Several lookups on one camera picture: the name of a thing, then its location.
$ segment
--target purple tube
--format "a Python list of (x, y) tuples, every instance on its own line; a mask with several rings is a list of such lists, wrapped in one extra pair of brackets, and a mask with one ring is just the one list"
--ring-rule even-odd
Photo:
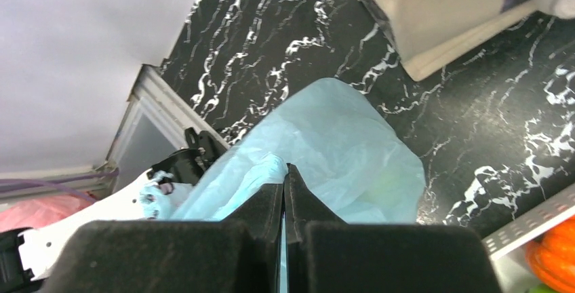
[(0, 193), (9, 193), (12, 191), (37, 188), (37, 187), (51, 187), (78, 196), (80, 198), (86, 199), (88, 201), (95, 202), (96, 200), (90, 197), (89, 195), (81, 193), (72, 188), (68, 188), (64, 186), (62, 183), (78, 181), (78, 180), (87, 180), (93, 178), (102, 178), (105, 176), (117, 176), (118, 174), (119, 170), (116, 169), (112, 172), (86, 174), (84, 176), (75, 176), (71, 178), (51, 180), (51, 181), (35, 180), (35, 179), (0, 179)]

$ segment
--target pink bag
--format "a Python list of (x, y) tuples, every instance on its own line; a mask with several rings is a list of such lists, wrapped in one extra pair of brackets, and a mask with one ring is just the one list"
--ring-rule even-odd
[(0, 232), (20, 227), (40, 228), (63, 220), (92, 203), (70, 195), (19, 201), (0, 212)]

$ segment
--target orange pumpkin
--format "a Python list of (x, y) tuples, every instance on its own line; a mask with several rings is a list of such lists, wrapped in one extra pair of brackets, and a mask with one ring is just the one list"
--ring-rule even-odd
[(527, 262), (539, 279), (561, 293), (575, 293), (575, 217), (527, 244)]

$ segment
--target plastic bag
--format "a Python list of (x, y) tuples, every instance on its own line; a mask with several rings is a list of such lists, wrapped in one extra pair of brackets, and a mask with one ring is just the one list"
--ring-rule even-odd
[(140, 190), (144, 217), (155, 220), (170, 219), (192, 190), (192, 185), (187, 183), (171, 182), (158, 185), (157, 182), (151, 182)]
[(223, 206), (240, 206), (266, 182), (283, 182), (271, 167), (275, 181), (263, 176), (246, 191), (246, 174), (269, 154), (295, 164), (311, 192), (347, 222), (416, 219), (425, 187), (421, 161), (359, 92), (337, 79), (310, 84), (266, 116), (211, 166), (170, 219), (221, 220), (233, 211)]
[(19, 201), (0, 212), (0, 232), (32, 227), (38, 229), (63, 220), (92, 203), (70, 195)]

